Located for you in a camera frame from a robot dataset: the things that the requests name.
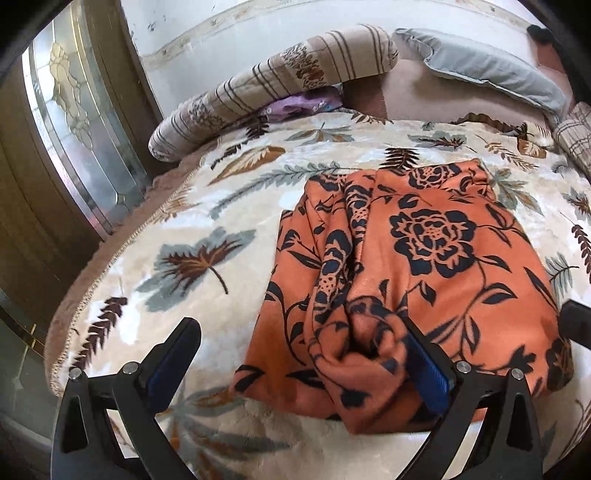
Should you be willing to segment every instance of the frosted glass panel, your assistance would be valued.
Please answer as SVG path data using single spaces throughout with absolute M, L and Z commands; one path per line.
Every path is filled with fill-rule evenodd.
M 60 178 L 106 237 L 144 199 L 150 180 L 100 76 L 80 0 L 23 55 L 35 124 Z

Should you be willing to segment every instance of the metal screw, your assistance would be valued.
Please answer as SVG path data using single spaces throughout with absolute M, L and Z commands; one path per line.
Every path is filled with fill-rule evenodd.
M 465 362 L 464 360 L 461 360 L 458 363 L 456 363 L 456 368 L 457 368 L 457 371 L 459 371 L 463 374 L 468 374 L 468 373 L 470 373 L 470 371 L 472 371 L 472 366 L 468 362 Z
M 139 363 L 138 362 L 127 362 L 123 366 L 123 373 L 127 375 L 134 374 L 138 371 Z
M 511 376 L 516 380 L 523 380 L 524 374 L 519 368 L 514 368 L 511 370 Z
M 78 367 L 74 367 L 72 370 L 70 370 L 70 373 L 68 373 L 70 380 L 78 380 L 81 375 L 82 370 L 80 370 Z

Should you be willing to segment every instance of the wooden door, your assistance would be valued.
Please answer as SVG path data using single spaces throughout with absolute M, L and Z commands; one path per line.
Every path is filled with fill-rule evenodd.
M 0 288 L 47 328 L 99 241 L 43 146 L 18 60 L 0 87 Z

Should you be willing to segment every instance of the blue gripper pad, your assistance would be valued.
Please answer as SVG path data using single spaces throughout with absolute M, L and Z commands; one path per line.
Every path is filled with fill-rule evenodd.
M 147 400 L 152 413 L 168 408 L 199 348 L 200 341 L 201 328 L 193 320 L 166 352 L 147 383 Z
M 443 415 L 450 405 L 449 384 L 412 333 L 405 338 L 406 370 L 431 413 Z

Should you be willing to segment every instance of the striped pillow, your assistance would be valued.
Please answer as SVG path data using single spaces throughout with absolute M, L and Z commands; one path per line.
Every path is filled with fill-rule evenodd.
M 150 151 L 162 161 L 181 160 L 222 128 L 275 100 L 385 73 L 397 60 L 394 42 L 372 25 L 309 38 L 181 104 L 152 134 Z

